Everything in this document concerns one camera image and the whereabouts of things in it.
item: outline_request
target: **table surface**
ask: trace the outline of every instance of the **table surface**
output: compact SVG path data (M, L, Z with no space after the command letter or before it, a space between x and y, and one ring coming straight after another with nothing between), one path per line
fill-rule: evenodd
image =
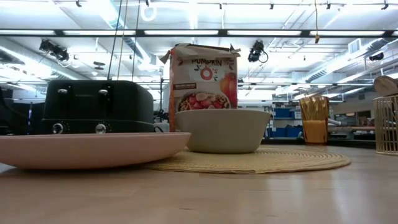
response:
M352 164L283 174L196 174L136 167L23 171L0 164L0 223L397 223L398 157L337 152Z

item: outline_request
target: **black toaster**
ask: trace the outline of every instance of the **black toaster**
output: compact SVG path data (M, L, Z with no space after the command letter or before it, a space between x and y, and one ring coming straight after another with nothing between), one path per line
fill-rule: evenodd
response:
M154 132L151 93L129 81L53 80L42 134Z

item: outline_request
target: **woven placemat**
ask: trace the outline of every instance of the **woven placemat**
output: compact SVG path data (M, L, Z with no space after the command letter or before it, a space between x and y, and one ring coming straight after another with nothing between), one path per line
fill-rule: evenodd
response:
M294 172L342 167L351 161L343 155L260 147L249 154L206 154L183 151L175 156L146 164L156 170L180 172L264 174L270 172Z

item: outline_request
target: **ceramic bowl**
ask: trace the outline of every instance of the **ceramic bowl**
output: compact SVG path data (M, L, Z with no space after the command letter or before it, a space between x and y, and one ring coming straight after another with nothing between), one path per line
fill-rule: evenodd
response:
M180 130L191 133L195 152L249 153L260 145L271 114L254 110L190 110L176 114Z

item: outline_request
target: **hanging cable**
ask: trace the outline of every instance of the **hanging cable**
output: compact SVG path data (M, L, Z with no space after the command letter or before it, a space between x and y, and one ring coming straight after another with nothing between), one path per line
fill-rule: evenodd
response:
M138 29L138 18L139 18L140 8L141 8L141 0L138 0L136 30ZM133 82L133 78L134 78L134 66L136 64L136 50L137 50L137 37L134 38L134 55L132 56L132 73L131 73L131 81L132 82Z
M126 12L124 12L122 44L121 44L121 47L120 47L120 57L119 57L119 67L118 67L118 80L119 80L119 74L120 74L120 64L122 63L123 44L124 44L124 30L126 29L126 20L127 20L127 9L128 9L128 6L129 6L129 0L126 1Z
M314 0L315 3L315 27L317 34L315 34L315 43L317 44L319 42L320 36L318 34L318 7L317 7L317 0Z
M116 37L117 37L117 34L118 34L118 28L119 28L119 21L120 21L120 14L121 14L121 11L122 11L122 4L120 4L120 6L119 6L118 22L116 23L116 29L115 29L115 32L114 32L114 39L113 39L111 60L110 60L110 62L109 62L108 77L106 77L107 80L109 80L109 77L111 76L112 59L113 59L113 53L114 53L114 46L115 46L115 43L116 43Z
M67 68L67 67L69 67L72 63L70 62L69 63L69 65L62 65L59 61L57 61L57 63L61 66L61 67L63 67L63 68Z

